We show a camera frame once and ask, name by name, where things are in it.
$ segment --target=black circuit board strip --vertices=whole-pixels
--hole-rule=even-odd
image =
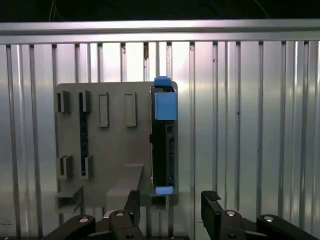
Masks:
[[[84,96],[79,93],[79,121],[80,121],[80,158],[81,158],[81,176],[86,176],[86,158],[89,155],[88,144],[88,113],[84,112]]]

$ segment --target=metal panel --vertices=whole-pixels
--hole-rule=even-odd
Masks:
[[[320,236],[320,42],[317,42],[316,56],[316,82],[315,82],[315,119],[314,119],[314,159],[312,175],[312,218],[311,232],[314,236]]]
[[[34,69],[42,230],[47,235],[59,226],[55,210],[57,177],[56,171],[52,170],[56,169],[56,138],[53,49],[50,44],[34,46]]]
[[[17,159],[14,153],[16,151],[15,146],[12,145],[15,141],[15,136],[12,136],[11,131],[14,118],[11,121],[13,99],[10,90],[10,88],[12,89],[12,82],[10,81],[12,81],[12,79],[10,79],[11,74],[7,72],[11,66],[11,63],[8,62],[10,60],[10,58],[7,58],[6,46],[0,45],[0,135],[2,136],[0,145],[0,180],[2,183],[5,183],[0,185],[0,234],[3,236],[15,236],[17,224],[20,222],[19,214],[16,215],[19,219],[17,221],[15,219],[14,168],[16,167]]]
[[[121,81],[121,58],[120,43],[102,44],[102,81],[120,82]]]
[[[227,52],[227,42],[218,42],[215,45],[217,48],[217,54],[215,54],[215,58],[213,59],[213,63],[217,65],[215,75],[217,79],[216,82],[216,91],[214,95],[216,96],[216,112],[214,115],[217,118],[217,128],[216,131],[216,150],[215,150],[215,157],[216,157],[216,190],[221,196],[221,206],[223,208],[226,207],[226,153],[227,153],[227,146],[226,146],[226,122],[227,122],[227,101],[226,101],[226,52]]]
[[[260,49],[258,42],[242,42],[240,49],[239,211],[256,219],[259,151]]]
[[[261,214],[278,215],[281,147],[282,44],[263,43]]]
[[[46,235],[73,216],[54,209],[56,84],[167,75],[179,89],[179,203],[143,208],[143,232],[208,238],[200,192],[213,189],[250,220],[279,214],[320,237],[319,23],[0,24],[1,234]]]
[[[201,191],[213,189],[214,151],[214,56],[212,42],[196,42],[195,47],[195,234],[209,239],[201,219]]]
[[[141,82],[144,80],[144,43],[135,42],[125,45],[126,81]]]
[[[316,41],[308,42],[307,50],[307,68],[305,71],[307,76],[304,79],[305,88],[305,100],[306,103],[303,106],[305,109],[305,170],[304,170],[304,229],[311,233],[317,226],[313,225],[313,181],[314,175],[314,160],[315,160],[315,148],[318,148],[314,144],[315,141],[315,127],[318,122],[315,121],[315,103],[316,103],[316,79],[317,79],[317,55],[318,46]]]
[[[240,70],[239,45],[228,42],[226,49],[226,178],[225,178],[225,208],[239,209],[239,179],[238,179],[238,151],[239,151],[239,115],[237,72]]]
[[[189,42],[172,43],[172,80],[178,85],[178,190],[173,209],[174,235],[194,237],[195,60]]]

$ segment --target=gray plastic board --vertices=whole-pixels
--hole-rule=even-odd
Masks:
[[[151,84],[63,83],[55,88],[60,192],[83,186],[84,207],[105,207],[106,192],[119,180],[125,165],[144,164],[139,189],[144,196],[151,193]],[[85,176],[81,173],[80,93],[85,96],[83,109],[88,111]]]

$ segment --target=horizontal metal beam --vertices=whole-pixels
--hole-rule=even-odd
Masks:
[[[320,19],[0,23],[0,35],[318,31]]]
[[[318,41],[319,31],[230,33],[131,33],[74,35],[0,35],[0,45],[130,42]]]

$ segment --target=blue end cap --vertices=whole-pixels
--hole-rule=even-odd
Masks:
[[[153,85],[155,87],[171,87],[171,78],[167,76],[158,76],[154,79]]]
[[[155,187],[155,193],[158,195],[171,195],[174,192],[173,186],[157,186]]]
[[[177,120],[177,93],[156,92],[154,94],[155,120]]]

